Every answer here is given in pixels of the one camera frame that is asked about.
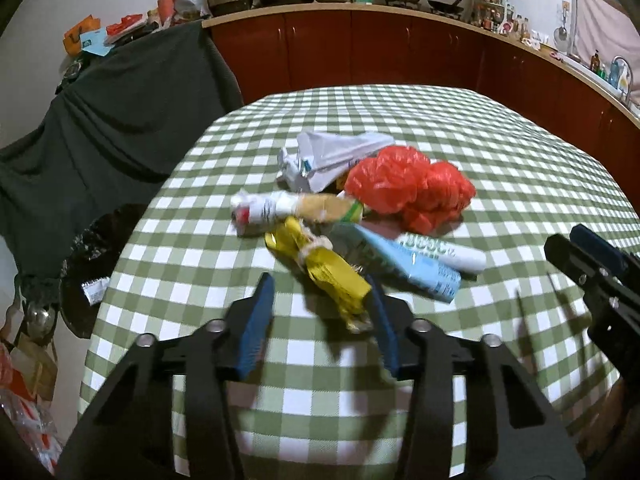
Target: red plastic bag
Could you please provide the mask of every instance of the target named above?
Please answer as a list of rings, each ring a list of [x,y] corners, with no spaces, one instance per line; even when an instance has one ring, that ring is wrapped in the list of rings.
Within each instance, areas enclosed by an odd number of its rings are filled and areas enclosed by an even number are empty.
[[[382,214],[397,213],[415,201],[418,182],[430,165],[415,148],[387,146],[349,172],[344,190]]]
[[[402,213],[409,231],[428,234],[469,206],[476,188],[449,162],[431,164],[415,148],[389,146],[349,174],[345,191],[380,214]]]

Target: dark green cloth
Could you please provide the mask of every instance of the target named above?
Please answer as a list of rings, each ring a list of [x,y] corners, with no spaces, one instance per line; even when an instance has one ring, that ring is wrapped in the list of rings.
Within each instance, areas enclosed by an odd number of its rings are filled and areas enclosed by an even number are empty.
[[[149,203],[204,130],[241,105],[200,22],[91,65],[35,131],[0,150],[0,234],[20,273],[58,276],[75,235],[122,204]]]

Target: screw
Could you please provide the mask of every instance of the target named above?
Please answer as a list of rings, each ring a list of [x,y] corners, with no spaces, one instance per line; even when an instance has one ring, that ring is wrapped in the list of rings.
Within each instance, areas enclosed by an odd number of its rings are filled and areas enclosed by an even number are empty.
[[[495,334],[484,334],[482,336],[482,341],[485,345],[490,346],[491,348],[496,348],[502,344],[502,339]]]
[[[143,348],[148,348],[155,342],[156,336],[153,334],[140,334],[138,339],[136,339],[136,345],[142,346]]]
[[[424,334],[431,330],[431,324],[426,319],[416,319],[413,323],[411,323],[411,328],[413,328],[416,332],[420,332]]]
[[[226,325],[222,319],[212,319],[207,323],[207,332],[213,332],[214,334],[224,332],[225,328]]]

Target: sink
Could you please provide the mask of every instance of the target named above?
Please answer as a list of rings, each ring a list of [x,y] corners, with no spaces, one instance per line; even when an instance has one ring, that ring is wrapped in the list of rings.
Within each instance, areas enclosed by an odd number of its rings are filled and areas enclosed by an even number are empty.
[[[601,78],[598,75],[594,74],[591,70],[589,70],[583,64],[578,63],[577,61],[574,61],[570,57],[564,56],[563,54],[560,54],[560,56],[562,57],[562,62],[566,63],[567,65],[569,65],[574,70],[577,70],[581,74],[583,74],[583,75],[587,76],[588,78],[590,78],[593,82],[597,83],[601,88],[605,89],[607,91],[607,93],[609,93],[616,101],[621,101],[622,90],[619,90],[617,88],[613,88],[613,86],[611,86],[609,83],[604,81],[603,78]],[[630,104],[630,107],[628,108],[628,110],[633,115],[635,115],[638,119],[640,119],[640,108],[638,106],[636,106],[633,102]]]
[[[578,63],[577,61],[574,61],[570,57],[563,56],[562,54],[560,56],[562,57],[562,62],[566,63],[567,65],[569,65],[574,70],[577,70],[582,75],[585,75],[588,78],[590,78],[594,83],[597,83],[598,85],[600,85],[609,94],[611,94],[615,99],[620,101],[620,97],[622,96],[622,90],[619,90],[617,88],[613,88],[613,86],[611,86],[609,83],[604,81],[604,79],[601,78],[600,76],[598,76],[597,74],[594,74],[591,70],[589,70],[583,64]]]

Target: pink curtain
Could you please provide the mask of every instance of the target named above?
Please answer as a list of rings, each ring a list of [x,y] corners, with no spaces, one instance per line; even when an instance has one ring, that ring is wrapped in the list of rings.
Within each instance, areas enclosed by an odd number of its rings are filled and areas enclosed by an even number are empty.
[[[636,80],[631,98],[640,103],[640,35],[628,16],[606,0],[577,0],[575,49],[587,64],[596,49],[610,70],[611,60],[623,56]]]

